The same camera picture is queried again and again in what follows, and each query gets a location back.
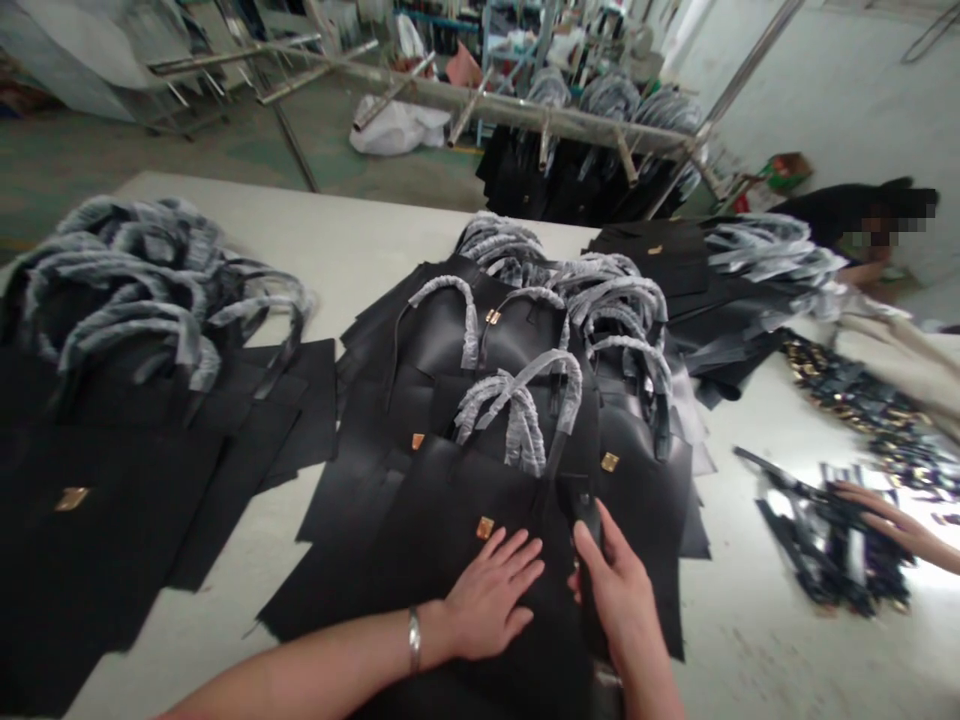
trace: metal rack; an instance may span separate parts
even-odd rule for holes
[[[713,173],[697,159],[697,151],[707,142],[713,128],[730,108],[730,105],[733,104],[743,86],[753,75],[757,65],[783,33],[797,11],[803,6],[803,0],[785,0],[760,39],[757,40],[756,45],[740,65],[733,79],[721,93],[716,104],[707,113],[703,124],[692,135],[648,127],[638,123],[616,122],[596,115],[588,115],[579,110],[548,108],[537,103],[494,95],[483,90],[472,91],[467,88],[453,87],[420,77],[421,68],[419,66],[413,72],[403,74],[353,62],[361,53],[375,48],[376,41],[356,48],[341,57],[320,56],[313,52],[301,50],[296,45],[302,44],[305,41],[303,38],[294,38],[283,43],[258,43],[250,37],[246,27],[233,12],[229,3],[217,0],[217,4],[227,20],[227,27],[240,46],[239,50],[232,53],[161,63],[152,65],[150,69],[162,77],[210,65],[223,65],[232,62],[246,63],[253,76],[251,84],[257,91],[259,102],[266,107],[270,107],[276,115],[287,148],[300,168],[304,183],[312,192],[319,193],[320,188],[317,186],[293,128],[290,126],[289,119],[283,112],[279,101],[317,78],[336,72],[366,81],[373,92],[383,93],[382,100],[384,102],[377,103],[376,106],[380,110],[386,107],[389,100],[397,99],[457,113],[459,115],[458,125],[466,124],[471,116],[475,116],[477,119],[487,122],[510,125],[544,134],[549,132],[549,135],[554,137],[579,140],[616,149],[624,163],[624,170],[628,178],[636,174],[636,168],[633,167],[631,158],[634,153],[673,160],[675,167],[667,183],[647,210],[647,218],[652,218],[676,187],[680,177],[690,164],[696,167],[715,194],[721,194]],[[316,62],[318,67],[294,76],[277,88],[270,88],[269,81],[256,63],[253,62],[253,59],[257,55],[273,52],[307,58]],[[373,117],[375,117],[375,114],[367,118],[367,122],[372,120]]]

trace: white plastic bag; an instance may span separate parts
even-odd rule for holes
[[[354,117],[369,110],[377,98],[366,95],[357,106]],[[350,131],[354,150],[367,155],[403,155],[418,145],[443,146],[443,126],[450,114],[442,110],[393,101],[361,132]]]

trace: white wall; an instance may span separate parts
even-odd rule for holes
[[[700,91],[705,108],[779,5],[714,2],[678,68],[683,84]],[[811,189],[913,175],[919,185],[940,190],[936,222],[925,233],[901,236],[897,251],[922,283],[932,285],[960,270],[960,33],[948,33],[918,64],[900,65],[927,25],[929,20],[804,8],[719,133],[751,168],[776,152],[803,151],[816,170]],[[960,284],[949,284],[957,288],[960,313]]]

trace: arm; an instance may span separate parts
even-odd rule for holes
[[[599,501],[597,505],[610,564],[583,522],[574,526],[573,539],[590,570],[597,613],[623,681],[627,720],[683,720],[683,702],[660,630],[653,585],[607,508]],[[570,587],[580,602],[576,573]]]
[[[420,669],[452,658],[503,652],[533,619],[516,607],[543,572],[542,543],[500,528],[445,600],[418,607]],[[230,668],[189,695],[165,720],[342,718],[412,670],[408,610],[306,635]]]
[[[874,530],[895,540],[904,550],[912,552],[918,558],[960,575],[960,551],[947,545],[922,523],[859,485],[837,483],[836,487],[837,495],[844,500],[859,503],[872,510],[863,513],[862,517]]]

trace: beige fabric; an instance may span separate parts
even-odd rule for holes
[[[960,442],[960,338],[923,333],[900,316],[844,313],[834,349],[916,401]]]

